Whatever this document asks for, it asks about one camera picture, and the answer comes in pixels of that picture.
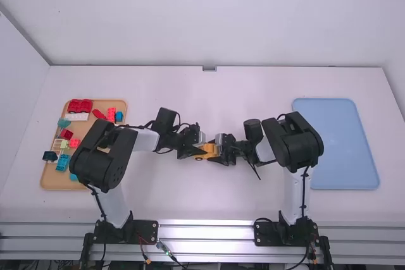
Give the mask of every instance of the blue tray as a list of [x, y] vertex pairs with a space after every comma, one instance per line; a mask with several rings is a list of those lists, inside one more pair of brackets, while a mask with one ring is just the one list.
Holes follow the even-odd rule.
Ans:
[[325, 152], [315, 166], [312, 189], [374, 190], [380, 179], [350, 99], [298, 98], [292, 108], [321, 135]]

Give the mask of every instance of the lego brick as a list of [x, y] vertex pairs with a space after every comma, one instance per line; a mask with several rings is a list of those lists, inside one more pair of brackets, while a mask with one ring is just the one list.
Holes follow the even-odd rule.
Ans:
[[109, 107], [107, 109], [107, 120], [115, 123], [115, 113], [116, 113], [116, 108], [115, 107]]
[[65, 172], [70, 161], [69, 154], [61, 154], [56, 165], [56, 171]]
[[61, 141], [61, 149], [69, 149], [69, 141], [66, 139], [63, 139]]
[[100, 112], [100, 110], [98, 109], [94, 109], [93, 111], [91, 111], [91, 113], [93, 113], [93, 115], [101, 120], [107, 120], [107, 116], [105, 116], [102, 112]]
[[93, 101], [91, 101], [90, 99], [83, 99], [82, 102], [80, 103], [79, 111], [81, 113], [90, 113], [92, 107], [93, 107]]
[[45, 151], [42, 157], [43, 161], [51, 161], [54, 162], [58, 159], [58, 155], [54, 151]]
[[70, 125], [70, 123], [71, 123], [70, 120], [60, 118], [58, 120], [58, 127], [64, 129], [67, 128]]
[[69, 113], [79, 113], [81, 102], [82, 101], [80, 99], [72, 99], [68, 105], [68, 112]]
[[76, 148], [80, 145], [81, 142], [82, 142], [82, 141], [81, 141], [80, 139], [78, 139], [78, 138], [72, 138], [72, 139], [69, 141], [69, 148], [74, 148], [74, 149], [76, 149]]
[[70, 173], [69, 177], [71, 181], [78, 181], [76, 174]]
[[64, 139], [60, 139], [60, 138], [55, 139], [53, 141], [51, 151], [60, 152], [62, 140], [64, 140]]
[[124, 119], [124, 115], [122, 114], [121, 111], [118, 111], [118, 112], [115, 114], [115, 120], [117, 121], [117, 123], [120, 123], [120, 122], [123, 121], [123, 119]]
[[59, 138], [63, 138], [63, 139], [69, 140], [69, 139], [72, 138], [72, 136], [73, 136], [73, 132], [71, 132], [71, 131], [69, 131], [69, 130], [67, 130], [67, 129], [62, 129], [62, 131], [61, 131], [61, 133], [60, 133], [60, 135], [59, 135]]
[[65, 119], [70, 121], [87, 121], [89, 119], [88, 113], [66, 113]]

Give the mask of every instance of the white lego brick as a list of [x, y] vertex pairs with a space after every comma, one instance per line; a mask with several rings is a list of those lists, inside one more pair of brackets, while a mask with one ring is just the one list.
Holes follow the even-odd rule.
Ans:
[[88, 113], [66, 113], [65, 119], [70, 121], [87, 121], [89, 119]]

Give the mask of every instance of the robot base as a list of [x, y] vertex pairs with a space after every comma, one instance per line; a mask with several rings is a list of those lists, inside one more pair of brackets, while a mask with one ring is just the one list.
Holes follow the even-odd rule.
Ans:
[[258, 247], [306, 247], [308, 241], [319, 243], [318, 225], [311, 219], [299, 218], [296, 224], [288, 225], [278, 214], [279, 222], [256, 221], [254, 244]]
[[154, 245], [158, 239], [157, 221], [133, 220], [132, 213], [121, 229], [111, 223], [97, 221], [93, 232], [93, 243], [129, 243]]

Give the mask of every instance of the connector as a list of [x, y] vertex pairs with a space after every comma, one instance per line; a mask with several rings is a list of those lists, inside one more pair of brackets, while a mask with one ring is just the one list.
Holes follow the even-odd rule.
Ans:
[[150, 265], [152, 263], [152, 261], [146, 256], [145, 253], [142, 253], [142, 256], [143, 256], [146, 264]]
[[173, 254], [172, 252], [162, 243], [162, 242], [158, 242], [156, 244], [156, 248], [162, 250], [168, 257], [170, 257], [171, 259], [173, 259]]

